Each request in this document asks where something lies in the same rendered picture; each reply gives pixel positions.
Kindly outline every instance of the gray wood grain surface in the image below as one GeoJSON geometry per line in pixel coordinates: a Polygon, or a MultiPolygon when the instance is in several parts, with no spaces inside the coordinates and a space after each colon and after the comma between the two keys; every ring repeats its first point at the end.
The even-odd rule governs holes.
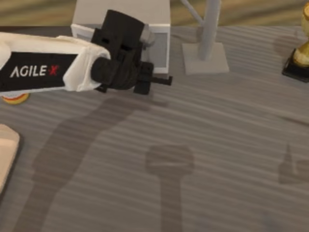
{"type": "MultiPolygon", "coordinates": [[[[69,34],[38,28],[33,34],[69,34]]],[[[307,232],[309,86],[281,75],[299,27],[221,27],[230,73],[185,76],[174,28],[171,87],[32,94],[0,103],[24,144],[1,232],[307,232]]]]}

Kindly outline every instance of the black trophy base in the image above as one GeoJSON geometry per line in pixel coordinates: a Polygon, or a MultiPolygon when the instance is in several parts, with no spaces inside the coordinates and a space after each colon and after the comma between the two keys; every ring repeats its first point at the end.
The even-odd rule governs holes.
{"type": "Polygon", "coordinates": [[[309,82],[309,67],[301,67],[293,61],[293,56],[296,49],[290,55],[282,70],[282,74],[301,82],[309,82]]]}

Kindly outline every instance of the robotic arm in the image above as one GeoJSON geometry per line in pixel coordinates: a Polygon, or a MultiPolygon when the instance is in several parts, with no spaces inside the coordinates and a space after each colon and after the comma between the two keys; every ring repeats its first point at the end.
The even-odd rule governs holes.
{"type": "Polygon", "coordinates": [[[0,32],[0,96],[109,88],[147,95],[151,83],[170,86],[172,77],[153,77],[153,64],[141,61],[142,50],[152,43],[143,37],[144,26],[109,10],[91,42],[0,32]]]}

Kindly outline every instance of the gold trophy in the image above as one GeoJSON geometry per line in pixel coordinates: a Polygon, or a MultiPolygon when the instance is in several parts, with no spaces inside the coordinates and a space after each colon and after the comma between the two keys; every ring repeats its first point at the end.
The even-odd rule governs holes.
{"type": "MultiPolygon", "coordinates": [[[[309,2],[303,8],[301,27],[309,39],[309,2]]],[[[285,63],[282,74],[302,82],[309,82],[309,40],[294,49],[285,63]]]]}

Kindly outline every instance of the brown background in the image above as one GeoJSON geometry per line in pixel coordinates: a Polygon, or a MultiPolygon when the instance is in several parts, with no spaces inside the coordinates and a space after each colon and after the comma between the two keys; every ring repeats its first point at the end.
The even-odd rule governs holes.
{"type": "MultiPolygon", "coordinates": [[[[190,0],[203,14],[205,0],[190,0]]],[[[221,25],[299,25],[306,0],[222,0],[221,25]]],[[[0,26],[70,25],[76,0],[0,0],[0,26]]],[[[194,25],[180,0],[171,0],[173,25],[194,25]]]]}

